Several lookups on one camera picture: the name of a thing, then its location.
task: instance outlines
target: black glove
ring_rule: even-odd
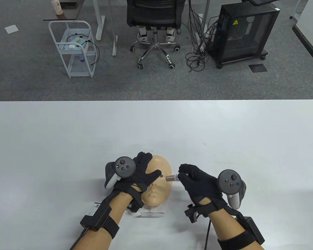
[[[195,165],[182,164],[178,169],[178,179],[187,190],[192,202],[197,206],[197,211],[207,217],[211,212],[218,211],[227,206],[222,198],[222,192],[217,185],[217,178],[208,175]],[[205,197],[211,200],[207,205],[199,202]]]
[[[147,187],[152,184],[161,175],[160,170],[155,170],[150,174],[146,174],[148,163],[152,160],[150,153],[140,152],[137,157],[134,157],[136,168],[135,172],[129,178],[122,178],[116,182],[113,191],[125,192],[133,197],[133,201],[130,203],[130,211],[136,213],[139,208],[144,206],[141,200],[141,194],[147,190]],[[141,192],[132,187],[134,185],[141,189]]]

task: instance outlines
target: chair base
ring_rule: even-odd
[[[154,28],[154,32],[153,32],[153,43],[151,42],[145,42],[145,41],[135,41],[131,47],[130,47],[130,51],[135,51],[135,45],[136,44],[141,44],[141,45],[144,45],[144,46],[148,46],[148,49],[145,50],[139,57],[139,60],[138,60],[138,68],[139,69],[143,69],[144,66],[143,64],[141,63],[141,61],[145,58],[145,56],[147,56],[147,54],[153,50],[153,49],[156,49],[156,50],[159,50],[161,51],[164,56],[166,57],[167,61],[168,61],[168,65],[169,65],[169,68],[170,69],[173,69],[175,68],[175,64],[172,62],[171,60],[171,57],[170,55],[164,50],[162,49],[161,46],[169,46],[169,45],[175,45],[174,47],[174,51],[179,51],[180,49],[180,45],[176,42],[162,42],[162,43],[159,43],[158,42],[158,32],[156,30],[156,28]]]

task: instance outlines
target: black computer case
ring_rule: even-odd
[[[217,68],[249,58],[265,59],[264,46],[275,24],[279,9],[271,4],[250,2],[222,5],[214,40],[208,51]]]

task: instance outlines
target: mannequin head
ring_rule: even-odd
[[[166,182],[166,176],[172,175],[172,169],[167,160],[161,156],[153,155],[152,160],[148,163],[146,174],[152,173],[159,169],[161,176],[155,180],[141,198],[146,205],[155,207],[163,203],[172,190],[172,183]]]

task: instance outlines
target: white sneaker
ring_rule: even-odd
[[[173,29],[173,34],[169,34],[168,30],[166,31],[166,42],[174,42],[175,40],[175,30]]]
[[[140,35],[140,32],[138,32],[138,36],[137,36],[137,39],[141,42],[147,42],[148,39],[147,39],[147,34],[145,35]]]

